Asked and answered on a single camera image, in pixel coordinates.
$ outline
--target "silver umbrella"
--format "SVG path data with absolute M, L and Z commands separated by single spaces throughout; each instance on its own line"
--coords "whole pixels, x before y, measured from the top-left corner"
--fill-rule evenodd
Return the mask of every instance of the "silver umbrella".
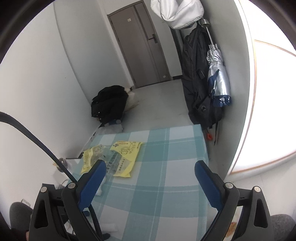
M 217 45 L 213 43 L 208 26 L 209 21 L 200 19 L 200 25 L 207 30 L 211 40 L 210 49 L 207 52 L 207 61 L 210 64 L 207 84 L 213 105 L 216 107 L 223 107 L 231 104 L 230 84 L 225 66 L 223 65 L 223 57 Z

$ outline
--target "floor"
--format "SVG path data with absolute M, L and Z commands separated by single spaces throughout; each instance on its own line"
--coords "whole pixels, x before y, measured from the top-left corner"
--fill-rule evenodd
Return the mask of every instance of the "floor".
M 133 90 L 139 105 L 122 121 L 123 132 L 192 125 L 181 80 L 172 80 Z

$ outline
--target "white jacket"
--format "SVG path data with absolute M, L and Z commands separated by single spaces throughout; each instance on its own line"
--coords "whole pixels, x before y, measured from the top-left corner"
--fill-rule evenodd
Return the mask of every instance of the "white jacket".
M 151 9 L 173 29 L 181 29 L 200 20 L 204 14 L 200 0 L 151 0 Z

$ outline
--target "black jacket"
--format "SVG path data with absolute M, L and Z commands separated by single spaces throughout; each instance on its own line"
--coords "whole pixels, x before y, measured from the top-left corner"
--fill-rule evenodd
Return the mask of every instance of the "black jacket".
M 127 99 L 128 94 L 124 87 L 119 85 L 106 87 L 92 99 L 91 116 L 99 118 L 103 125 L 113 120 L 120 120 Z
M 210 44 L 206 30 L 197 24 L 185 37 L 182 52 L 182 84 L 188 115 L 193 124 L 201 124 L 203 129 L 222 118 L 221 108 L 212 106 L 207 90 Z

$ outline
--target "blue checkered tablecloth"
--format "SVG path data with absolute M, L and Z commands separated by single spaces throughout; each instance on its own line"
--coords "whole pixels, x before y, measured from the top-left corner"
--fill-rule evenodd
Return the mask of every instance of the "blue checkered tablecloth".
M 143 142 L 130 178 L 111 177 L 92 205 L 100 223 L 115 223 L 110 241 L 195 241 L 206 232 L 207 199 L 194 174 L 208 163 L 200 125 L 96 136 L 92 146 Z M 74 177 L 80 177 L 83 160 Z

